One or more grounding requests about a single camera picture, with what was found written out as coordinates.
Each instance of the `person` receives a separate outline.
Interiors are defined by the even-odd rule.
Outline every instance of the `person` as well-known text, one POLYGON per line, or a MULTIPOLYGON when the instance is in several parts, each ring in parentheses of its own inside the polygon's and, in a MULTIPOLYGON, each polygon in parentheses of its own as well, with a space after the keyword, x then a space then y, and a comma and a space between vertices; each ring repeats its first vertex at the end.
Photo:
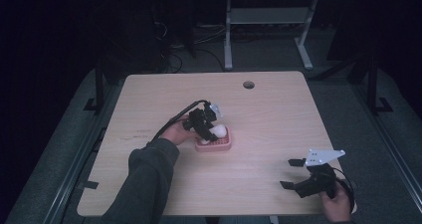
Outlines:
MULTIPOLYGON (((135 149, 129 156, 128 176, 117 197, 101 223, 148 223, 158 224, 167 203, 173 176, 173 166, 179 155, 176 145, 199 134, 185 130, 182 122, 170 126, 159 138, 142 149, 135 149)), ((323 213, 332 223, 350 222, 349 201, 339 185, 337 195, 329 199, 320 193, 323 213)))

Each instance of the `pink container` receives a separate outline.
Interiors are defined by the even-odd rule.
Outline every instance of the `pink container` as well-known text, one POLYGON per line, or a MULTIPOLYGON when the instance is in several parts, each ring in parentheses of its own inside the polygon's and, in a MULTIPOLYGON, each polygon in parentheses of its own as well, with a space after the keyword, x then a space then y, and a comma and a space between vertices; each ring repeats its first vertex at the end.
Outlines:
POLYGON ((227 151, 232 147, 232 138, 230 136, 230 129, 226 126, 227 134, 224 137, 220 137, 213 142, 202 144, 201 140, 197 140, 195 143, 195 149, 198 152, 211 152, 211 151, 227 151))

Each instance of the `metal stand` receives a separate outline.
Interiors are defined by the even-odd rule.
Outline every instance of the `metal stand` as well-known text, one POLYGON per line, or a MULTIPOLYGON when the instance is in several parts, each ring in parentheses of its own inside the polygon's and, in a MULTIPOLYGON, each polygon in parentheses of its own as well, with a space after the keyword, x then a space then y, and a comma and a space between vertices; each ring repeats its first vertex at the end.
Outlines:
POLYGON ((96 64, 96 98, 87 101, 84 111, 95 111, 97 115, 103 107, 104 100, 103 69, 101 61, 98 61, 96 64))
POLYGON ((378 63, 375 61, 373 55, 368 55, 364 52, 359 52, 356 55, 350 57, 346 61, 326 70, 325 72, 308 78, 308 81, 322 81, 325 78, 341 71, 342 69, 354 66, 353 70, 348 75, 348 80, 352 84, 360 84, 364 76, 368 74, 368 85, 367 85, 367 105, 374 115, 378 115, 379 112, 393 112, 391 105, 388 103, 386 98, 379 98, 382 106, 376 105, 376 79, 378 72, 378 63))
POLYGON ((313 69, 313 64, 305 48, 305 40, 314 17, 317 0, 312 0, 310 7, 294 8, 232 8, 227 0, 226 39, 224 41, 225 70, 233 69, 232 48, 230 45, 231 24, 304 24, 299 37, 295 38, 304 67, 313 69))
POLYGON ((311 22, 314 17, 314 13, 316 11, 317 0, 313 0, 311 6, 308 10, 307 19, 304 23, 304 30, 300 37, 295 38, 296 46, 298 47, 299 53, 301 54, 302 62, 304 63, 304 67, 307 70, 312 70, 313 64, 311 62, 310 57, 308 56, 307 49, 305 48, 305 39, 307 38, 308 31, 310 30, 311 22))

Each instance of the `metal frame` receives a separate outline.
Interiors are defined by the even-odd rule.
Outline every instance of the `metal frame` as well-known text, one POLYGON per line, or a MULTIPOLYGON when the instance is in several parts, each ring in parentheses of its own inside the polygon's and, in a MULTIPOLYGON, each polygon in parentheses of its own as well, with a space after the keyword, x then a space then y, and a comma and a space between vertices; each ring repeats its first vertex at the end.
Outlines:
POLYGON ((93 115, 93 119, 90 121, 89 128, 87 129, 88 132, 84 136, 84 139, 81 141, 81 144, 78 148, 77 153, 75 154, 72 164, 68 172, 66 173, 66 176, 64 177, 61 185, 59 186, 55 199, 44 218, 44 224, 53 224, 61 222, 62 218, 66 214, 67 203, 70 201, 73 190, 76 188, 78 178, 81 174, 82 169, 84 168, 84 165, 86 164, 86 160, 93 152, 93 144, 97 144, 99 134, 104 132, 104 127, 102 126, 102 124, 108 122, 109 116, 106 115, 106 112, 110 110, 111 106, 113 106, 113 103, 111 103, 108 98, 113 97, 117 90, 115 87, 110 87, 109 89, 107 89, 105 94, 103 94, 103 73, 97 70, 96 92, 97 97, 100 96, 102 99, 101 105, 99 106, 99 104, 97 104, 95 106, 95 109, 92 110, 95 111, 95 114, 93 115))
POLYGON ((227 0, 226 39, 224 41, 224 69, 233 69, 232 47, 230 43, 231 24, 298 24, 303 23, 301 35, 295 38, 304 67, 312 70, 313 64, 305 48, 305 40, 314 17, 317 0, 312 0, 310 7, 305 8, 232 8, 231 0, 227 0))
POLYGON ((388 152, 393 160, 393 164, 397 169, 398 174, 400 175, 404 185, 406 186, 410 196, 416 204, 416 207, 422 213, 422 186, 419 184, 418 180, 414 176, 412 170, 409 168, 406 160, 401 155, 399 149, 397 148, 397 143, 390 136, 387 128, 377 114, 374 114, 373 108, 367 106, 365 101, 365 92, 362 88, 358 86, 353 87, 353 92, 358 97, 359 102, 365 108, 366 116, 372 122, 376 131, 382 139, 385 147, 388 149, 388 152))
POLYGON ((320 73, 314 77, 308 78, 308 81, 322 81, 325 78, 341 71, 342 69, 353 66, 353 70, 348 75, 348 80, 351 84, 360 84, 365 75, 367 74, 367 93, 366 104, 374 115, 379 112, 393 112, 393 108, 388 103, 386 98, 379 98, 381 106, 377 105, 376 85, 377 85, 377 72, 378 63, 375 61, 374 55, 358 52, 351 56, 344 62, 320 73))
POLYGON ((98 61, 96 64, 96 98, 87 101, 84 111, 95 111, 97 115, 102 110, 105 99, 103 82, 102 61, 98 61))

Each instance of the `cable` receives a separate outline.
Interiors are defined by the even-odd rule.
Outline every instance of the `cable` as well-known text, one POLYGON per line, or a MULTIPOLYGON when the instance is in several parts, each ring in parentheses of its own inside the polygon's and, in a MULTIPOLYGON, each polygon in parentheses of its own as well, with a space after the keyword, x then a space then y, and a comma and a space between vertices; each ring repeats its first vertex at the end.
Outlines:
POLYGON ((209 51, 204 50, 204 49, 199 49, 199 48, 195 48, 195 50, 196 50, 196 51, 200 51, 200 52, 205 52, 205 53, 208 53, 208 54, 210 54, 211 56, 213 56, 213 57, 217 60, 218 64, 220 65, 220 68, 221 68, 221 70, 223 71, 223 73, 224 73, 224 72, 226 72, 226 70, 224 70, 224 66, 223 66, 223 64, 221 63, 220 59, 218 59, 218 57, 217 57, 214 53, 209 52, 209 51))
POLYGON ((340 171, 339 169, 337 169, 337 168, 335 168, 335 167, 333 167, 332 169, 333 169, 333 170, 336 170, 336 171, 338 171, 338 172, 340 172, 341 174, 343 174, 343 176, 345 177, 345 179, 347 180, 347 182, 348 182, 348 184, 349 184, 349 186, 350 186, 350 191, 351 191, 351 193, 352 193, 352 194, 354 194, 354 190, 353 190, 353 186, 351 185, 351 181, 350 181, 350 179, 348 179, 348 177, 344 174, 344 172, 340 171))
POLYGON ((250 43, 250 42, 255 42, 258 40, 262 40, 265 37, 265 32, 262 32, 262 35, 259 36, 258 33, 253 32, 253 31, 249 31, 249 30, 244 30, 243 37, 237 39, 235 36, 237 35, 237 32, 233 32, 233 38, 231 39, 233 43, 250 43), (251 38, 248 38, 248 33, 251 33, 252 36, 251 38))
POLYGON ((339 169, 337 169, 335 167, 333 167, 332 170, 336 170, 336 171, 340 172, 341 174, 343 174, 343 176, 345 177, 345 179, 348 182, 348 186, 347 186, 347 184, 344 181, 342 181, 342 180, 340 180, 338 178, 336 179, 336 182, 338 182, 344 188, 344 190, 347 193, 348 201, 350 202, 350 213, 352 213, 353 212, 353 209, 354 209, 354 190, 353 190, 353 185, 351 184, 350 179, 348 179, 348 177, 344 174, 344 172, 340 171, 339 169))
MULTIPOLYGON (((193 44, 206 43, 206 42, 209 42, 209 41, 214 40, 216 38, 219 38, 219 37, 221 37, 221 35, 223 35, 223 32, 224 31, 226 31, 226 28, 225 27, 223 29, 221 29, 220 31, 212 34, 212 35, 209 35, 209 36, 206 36, 204 38, 201 38, 201 39, 198 39, 198 40, 194 41, 193 44)), ((171 48, 173 48, 173 49, 181 49, 181 48, 184 48, 184 46, 183 45, 172 45, 171 48)))
POLYGON ((171 118, 159 131, 158 133, 155 135, 155 137, 152 140, 156 140, 157 138, 159 138, 166 129, 168 129, 170 126, 172 126, 173 124, 175 124, 176 122, 179 121, 179 119, 186 114, 187 112, 189 112, 190 110, 192 110, 194 107, 198 106, 200 103, 205 103, 207 104, 208 102, 205 100, 200 100, 197 102, 192 103, 189 107, 185 108, 183 111, 181 111, 178 115, 176 115, 175 117, 171 118))
POLYGON ((180 64, 179 64, 179 67, 176 69, 176 71, 175 72, 173 72, 173 70, 171 70, 171 68, 174 68, 173 66, 171 66, 171 64, 170 64, 170 71, 171 71, 171 73, 173 73, 173 74, 176 74, 176 73, 178 73, 178 72, 180 72, 180 70, 182 69, 182 66, 183 66, 183 61, 182 61, 182 59, 179 57, 179 56, 176 56, 176 55, 174 55, 174 54, 169 54, 169 56, 173 56, 173 57, 175 57, 176 59, 178 59, 179 60, 179 62, 180 62, 180 64))
POLYGON ((165 24, 164 23, 161 23, 161 22, 154 22, 154 24, 155 25, 161 25, 161 26, 163 26, 164 27, 164 34, 162 34, 162 36, 161 37, 165 37, 165 35, 167 35, 167 26, 165 26, 165 24))

